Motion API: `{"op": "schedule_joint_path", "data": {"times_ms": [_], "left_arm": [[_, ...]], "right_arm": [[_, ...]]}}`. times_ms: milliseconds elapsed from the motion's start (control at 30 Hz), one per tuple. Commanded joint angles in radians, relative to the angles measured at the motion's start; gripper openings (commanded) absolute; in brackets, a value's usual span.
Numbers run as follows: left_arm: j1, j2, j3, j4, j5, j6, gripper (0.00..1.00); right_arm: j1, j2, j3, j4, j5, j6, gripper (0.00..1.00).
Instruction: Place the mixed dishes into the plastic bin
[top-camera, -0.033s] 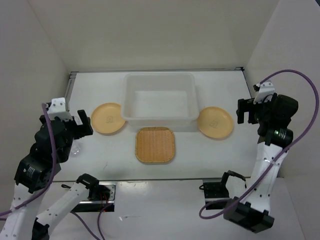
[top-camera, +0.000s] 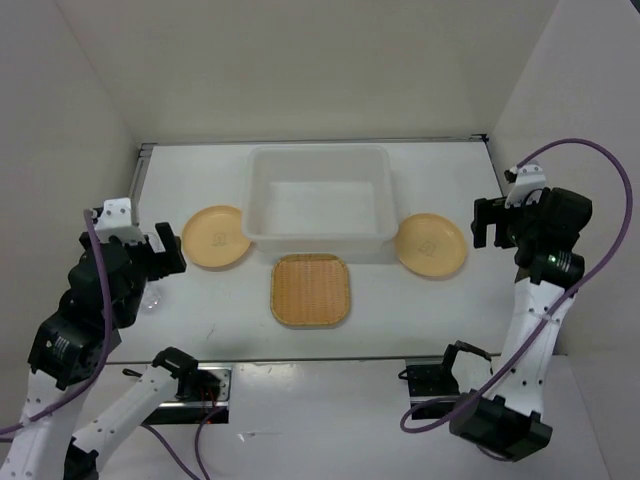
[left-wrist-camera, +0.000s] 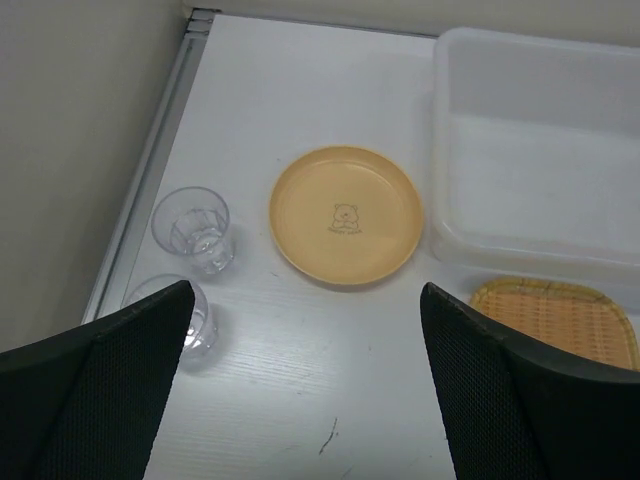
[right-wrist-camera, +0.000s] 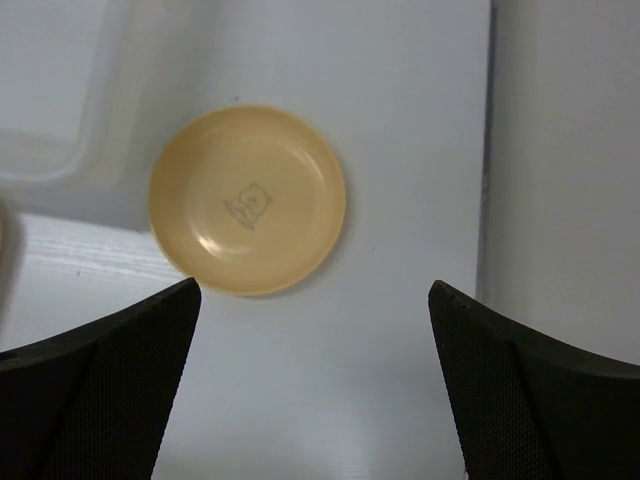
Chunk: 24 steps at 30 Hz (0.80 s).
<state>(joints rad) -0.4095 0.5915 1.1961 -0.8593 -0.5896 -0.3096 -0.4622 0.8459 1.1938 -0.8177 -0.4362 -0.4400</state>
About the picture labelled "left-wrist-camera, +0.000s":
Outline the yellow bear plate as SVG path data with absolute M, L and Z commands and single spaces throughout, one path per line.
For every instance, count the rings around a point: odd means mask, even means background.
M 279 253 L 322 283 L 359 287 L 395 274 L 416 250 L 424 207 L 409 175 L 355 146 L 310 151 L 271 191 L 268 218 Z

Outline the woven bamboo tray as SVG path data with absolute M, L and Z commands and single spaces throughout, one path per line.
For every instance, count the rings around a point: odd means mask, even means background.
M 524 277 L 479 287 L 470 305 L 489 318 L 560 350 L 637 371 L 639 346 L 625 311 L 598 290 Z

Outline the clear plastic cup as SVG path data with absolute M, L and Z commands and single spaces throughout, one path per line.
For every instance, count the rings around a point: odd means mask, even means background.
M 205 368 L 211 349 L 218 337 L 217 321 L 212 317 L 204 291 L 195 280 L 177 274 L 154 276 L 136 288 L 130 289 L 121 306 L 129 306 L 182 280 L 189 281 L 195 301 L 189 329 L 184 340 L 180 368 L 186 372 L 195 373 Z
M 205 187 L 179 188 L 162 198 L 151 215 L 151 233 L 162 250 L 206 275 L 222 272 L 235 256 L 229 207 Z

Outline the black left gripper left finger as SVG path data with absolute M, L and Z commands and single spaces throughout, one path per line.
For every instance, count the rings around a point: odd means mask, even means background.
M 194 305 L 180 280 L 3 352 L 2 478 L 143 478 Z

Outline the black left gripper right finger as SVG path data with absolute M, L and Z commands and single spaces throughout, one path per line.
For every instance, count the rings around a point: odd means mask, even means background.
M 420 315 L 457 478 L 638 478 L 638 372 L 547 345 L 431 282 Z

